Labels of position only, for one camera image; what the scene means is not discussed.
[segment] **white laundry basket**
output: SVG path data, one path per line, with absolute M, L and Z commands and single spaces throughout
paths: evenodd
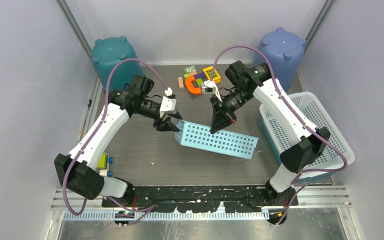
M 345 155 L 348 164 L 352 164 L 356 158 L 354 152 L 317 97 L 307 91 L 294 93 L 289 95 L 289 97 L 298 109 L 318 128 L 326 127 L 330 131 L 329 143 L 333 144 Z M 261 113 L 262 129 L 268 144 L 277 162 L 281 164 L 280 154 L 292 145 L 282 127 L 263 104 L 259 107 L 259 111 Z M 342 158 L 330 147 L 326 146 L 323 154 L 305 169 L 338 169 L 342 165 Z M 299 178 L 298 182 L 314 182 L 332 174 L 332 172 L 323 171 L 306 172 Z

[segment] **teal plastic container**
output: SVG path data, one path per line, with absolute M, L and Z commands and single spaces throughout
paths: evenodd
M 107 87 L 108 76 L 114 66 L 121 62 L 121 60 L 130 58 L 137 59 L 138 56 L 125 36 L 95 41 L 95 47 L 92 49 L 90 59 L 104 90 Z M 139 62 L 128 61 L 123 63 L 114 72 L 109 91 L 124 89 L 126 84 L 132 82 L 133 75 L 135 74 L 144 75 Z

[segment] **white wall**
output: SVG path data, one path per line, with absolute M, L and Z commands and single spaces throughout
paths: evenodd
M 0 240 L 43 239 L 94 77 L 54 0 L 0 1 Z
M 66 0 L 90 43 L 127 36 L 150 64 L 209 64 L 226 47 L 257 46 L 277 27 L 302 38 L 325 0 Z M 249 50 L 220 60 L 251 62 Z
M 384 239 L 384 0 L 337 1 L 299 73 L 355 152 L 335 180 L 349 192 L 362 239 Z

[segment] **light blue perforated basket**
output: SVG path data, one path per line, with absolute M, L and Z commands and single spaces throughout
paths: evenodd
M 258 137 L 220 130 L 210 133 L 210 127 L 189 121 L 179 120 L 180 129 L 174 138 L 185 147 L 202 149 L 218 154 L 251 159 L 257 146 Z

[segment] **plastic basket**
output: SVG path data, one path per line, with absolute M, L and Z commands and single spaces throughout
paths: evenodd
M 350 145 L 348 145 L 344 136 L 342 136 L 334 121 L 317 97 L 311 92 L 294 93 L 289 95 L 289 97 L 305 117 L 312 121 L 318 128 L 327 127 L 330 131 L 329 143 L 333 144 L 345 155 L 348 164 L 352 164 L 356 158 L 353 150 L 351 150 Z M 292 145 L 282 127 L 263 104 L 259 107 L 259 111 L 261 113 L 263 132 L 277 162 L 281 164 L 280 153 L 290 148 Z M 342 167 L 342 165 L 343 161 L 341 157 L 327 146 L 324 149 L 323 154 L 305 169 L 338 169 Z M 318 181 L 332 174 L 333 172 L 323 171 L 306 172 L 299 178 L 298 182 Z
M 189 121 L 179 120 L 180 129 L 174 138 L 186 147 L 202 149 L 218 154 L 251 159 L 257 146 L 258 137 L 220 130 L 210 133 L 210 127 Z

